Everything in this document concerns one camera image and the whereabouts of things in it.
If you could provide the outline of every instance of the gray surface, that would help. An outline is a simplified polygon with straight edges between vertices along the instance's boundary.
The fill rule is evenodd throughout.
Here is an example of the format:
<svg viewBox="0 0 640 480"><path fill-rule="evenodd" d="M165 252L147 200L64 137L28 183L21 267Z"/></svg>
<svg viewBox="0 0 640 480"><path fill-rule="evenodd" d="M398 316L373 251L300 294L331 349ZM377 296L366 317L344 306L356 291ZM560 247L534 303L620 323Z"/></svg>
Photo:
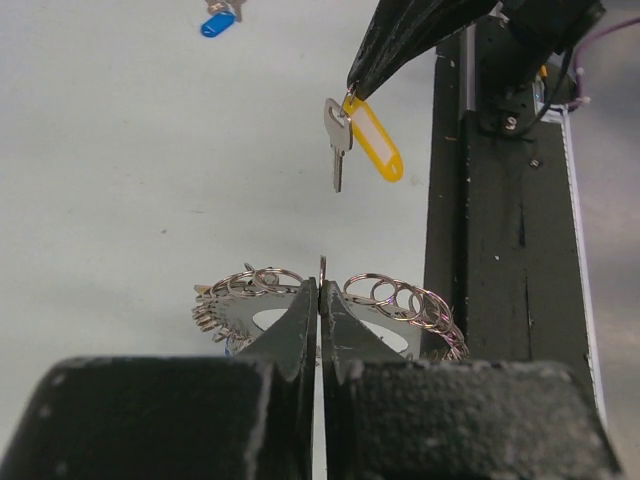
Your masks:
<svg viewBox="0 0 640 480"><path fill-rule="evenodd" d="M640 15L637 0L605 3L597 27ZM572 115L587 260L609 430L640 478L640 26L584 56L592 103Z"/></svg>
<svg viewBox="0 0 640 480"><path fill-rule="evenodd" d="M249 0L207 39L202 0L0 1L0 451L61 358L223 353L192 286L245 261L420 284L434 52L370 102L405 178L355 147L332 186L324 101L376 3Z"/></svg>

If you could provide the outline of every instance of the yellow key tag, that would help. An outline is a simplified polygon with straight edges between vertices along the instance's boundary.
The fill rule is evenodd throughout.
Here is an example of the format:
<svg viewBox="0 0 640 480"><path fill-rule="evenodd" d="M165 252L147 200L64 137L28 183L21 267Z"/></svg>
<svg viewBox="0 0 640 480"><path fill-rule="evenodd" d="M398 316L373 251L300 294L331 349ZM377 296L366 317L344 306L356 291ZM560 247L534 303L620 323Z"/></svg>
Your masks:
<svg viewBox="0 0 640 480"><path fill-rule="evenodd" d="M404 173L400 152L367 102L349 95L345 98L342 108L351 117L353 135L380 175L387 182L400 180Z"/></svg>

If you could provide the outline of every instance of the metal ring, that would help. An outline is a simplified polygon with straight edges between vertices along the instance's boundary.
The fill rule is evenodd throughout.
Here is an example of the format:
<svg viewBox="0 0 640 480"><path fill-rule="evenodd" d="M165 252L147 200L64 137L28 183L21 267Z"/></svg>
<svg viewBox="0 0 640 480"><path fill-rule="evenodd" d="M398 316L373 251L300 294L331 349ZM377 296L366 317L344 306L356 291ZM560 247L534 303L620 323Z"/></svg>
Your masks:
<svg viewBox="0 0 640 480"><path fill-rule="evenodd" d="M344 98L342 99L342 103L340 104L340 114L339 114L340 118L349 117L347 112L344 111L344 102L346 102L347 97L351 95L351 100L349 100L349 105L353 105L353 97L355 96L353 93L353 87L354 87L353 84L349 85L347 87L347 93L344 94Z"/></svg>
<svg viewBox="0 0 640 480"><path fill-rule="evenodd" d="M253 267L251 266L251 264L249 264L249 263L247 263L247 262L245 262L245 263L244 263L244 268L245 268L247 271L254 272L254 274L255 274L255 272L256 272L256 269L255 269L255 268L253 268ZM267 280L267 276L268 276L268 275L271 275L271 277L273 278L273 282L269 282L269 281ZM275 273L268 273L268 274L265 274L265 275L264 275L264 277L265 277L265 278L264 278L263 283L266 283L267 285L279 285L279 284L280 284L280 277L278 277L278 275L277 275L277 274L275 274Z"/></svg>
<svg viewBox="0 0 640 480"><path fill-rule="evenodd" d="M371 287L371 299L372 300L376 300L376 296L375 296L375 292L376 289L380 288L382 285L385 285L387 282L384 282L383 280L380 280L378 283L376 283L373 287ZM414 315L413 317L395 317L392 314L390 314L389 312L387 312L384 307L382 306L376 306L375 308L382 314L386 315L387 317L391 318L392 320L397 320L399 322L410 322L412 320L417 319L418 317L420 317L420 312L422 312L422 310L424 309L424 302L422 300L422 298L420 298L420 295L416 295L416 290L413 287L413 285L408 284L407 282L403 282L401 280L395 280L394 279L394 283L395 285L398 286L398 291L396 292L396 294L393 296L393 303L392 305L394 307L397 308L402 308L400 307L400 305L398 305L398 294L403 291L403 290L408 290L411 292L411 296L409 297L409 302L411 303L411 299L413 297L418 299L418 306L420 307L419 310L416 312L413 309L408 309L409 311L413 312Z"/></svg>
<svg viewBox="0 0 640 480"><path fill-rule="evenodd" d="M320 275L318 277L318 288L322 293L322 285L324 285L324 278L327 274L327 257L322 255L320 257Z"/></svg>
<svg viewBox="0 0 640 480"><path fill-rule="evenodd" d="M442 332L449 333L452 327L455 326L453 321L453 312L451 312L449 305L447 305L447 302L445 302L438 294L433 292L429 292L429 299L439 306L438 319L440 320L439 323Z"/></svg>
<svg viewBox="0 0 640 480"><path fill-rule="evenodd" d="M219 282L216 282L209 290L207 290L207 295L213 297L215 296L216 292L219 290L228 290L227 288L227 282L229 282L229 280L233 280L235 277L237 277L238 274L234 273L233 275L229 275L228 277L223 278L222 280L220 280Z"/></svg>
<svg viewBox="0 0 640 480"><path fill-rule="evenodd" d="M458 345L462 345L466 348L466 344L464 343L464 335L455 324L452 325L451 331L447 333L446 336L450 337L452 341L456 342Z"/></svg>
<svg viewBox="0 0 640 480"><path fill-rule="evenodd" d="M413 295L418 293L420 296L422 296L423 299L424 299L424 297L427 297L429 299L429 301L431 302L431 305L433 305L433 307L436 310L436 312L435 312L436 320L435 321L432 320L433 323L428 323L428 322L425 322L425 321L420 322L420 321L415 321L414 320L414 322L412 324L416 325L416 326L422 326L422 328L429 329L429 330L433 330L433 329L437 328L438 325L440 325L440 323L441 323L439 320L441 318L442 313L441 313L440 304L433 298L434 294L432 292L430 292L429 290L425 290L424 288L420 288L420 287L414 287L414 290L415 290L415 292L412 292ZM413 310L413 302L411 301L412 298L413 297L409 297L409 309L411 311L414 311ZM422 312L421 312L421 318L426 318L426 319L431 320L430 317L429 317L429 314L426 311L426 308L427 308L427 306L424 305L424 303L423 303L423 309L422 309Z"/></svg>
<svg viewBox="0 0 640 480"><path fill-rule="evenodd" d="M275 274L275 275L282 275L284 277L289 277L289 278L293 278L294 280L297 280L298 282L302 283L302 277L300 275L298 275L295 272L292 272L291 270L285 270L284 268L262 268L260 270L256 270L253 276L253 284L256 287L260 287L263 290L265 290L266 292L271 292L271 293L279 293L277 288L273 288L272 285L267 285L266 283L264 283L263 280L261 280L261 277L263 277L265 274Z"/></svg>
<svg viewBox="0 0 640 480"><path fill-rule="evenodd" d="M255 271L248 270L246 272L237 273L229 277L228 280L226 281L227 292L229 292L229 295L232 295L234 297L244 297L244 298L261 297L262 295L266 295L268 293L267 290L260 290L258 292L252 292L250 290L245 292L243 290L239 292L233 289L234 281L237 282L238 280L242 280L243 278L251 277L254 279L254 283L255 283L254 274L255 274Z"/></svg>
<svg viewBox="0 0 640 480"><path fill-rule="evenodd" d="M356 84L352 83L351 85L349 85L347 87L347 95L351 95L351 100L349 100L349 105L353 105L353 97L356 96L356 94L355 94L355 86L356 86Z"/></svg>
<svg viewBox="0 0 640 480"><path fill-rule="evenodd" d="M388 283L389 285L393 286L393 295L391 295L389 298L386 298L384 300L377 300L376 298L373 298L373 302L371 302L371 300L369 299L365 299L364 297L360 297L361 302L356 302L356 303L361 303L362 305L371 305L374 307L375 306L381 307L383 305L393 305L396 295L398 294L398 284L395 282L393 278L387 277L386 275L380 275L379 273L361 273L360 275L354 275L344 283L344 286L342 287L342 291L344 293L348 293L347 290L351 285L361 280L369 280L369 279L382 280Z"/></svg>

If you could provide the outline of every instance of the bolt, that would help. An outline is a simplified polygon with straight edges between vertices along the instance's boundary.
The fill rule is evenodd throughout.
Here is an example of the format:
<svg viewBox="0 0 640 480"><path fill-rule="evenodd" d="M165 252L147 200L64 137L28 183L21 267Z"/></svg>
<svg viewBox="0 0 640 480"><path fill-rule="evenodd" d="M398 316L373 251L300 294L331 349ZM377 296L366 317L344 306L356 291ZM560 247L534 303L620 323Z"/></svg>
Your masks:
<svg viewBox="0 0 640 480"><path fill-rule="evenodd" d="M507 130L515 130L516 125L518 125L518 121L514 117L507 117L507 124L504 128Z"/></svg>

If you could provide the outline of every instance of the silver key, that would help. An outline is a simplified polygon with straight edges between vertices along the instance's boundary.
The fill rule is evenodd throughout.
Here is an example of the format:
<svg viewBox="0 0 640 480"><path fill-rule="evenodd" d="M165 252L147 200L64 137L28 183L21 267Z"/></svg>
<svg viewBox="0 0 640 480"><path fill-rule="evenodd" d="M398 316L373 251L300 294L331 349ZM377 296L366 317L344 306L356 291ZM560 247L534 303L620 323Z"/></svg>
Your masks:
<svg viewBox="0 0 640 480"><path fill-rule="evenodd" d="M342 160L344 154L353 147L353 128L351 117L333 98L324 102L324 128L329 134L333 148L333 188L336 193L342 190Z"/></svg>
<svg viewBox="0 0 640 480"><path fill-rule="evenodd" d="M229 4L227 2L221 2L220 0L206 0L207 1L207 12L209 15L215 15L220 12L228 12Z"/></svg>
<svg viewBox="0 0 640 480"><path fill-rule="evenodd" d="M236 22L242 21L242 4L247 0L227 0L227 3L233 8L233 13L236 15Z"/></svg>

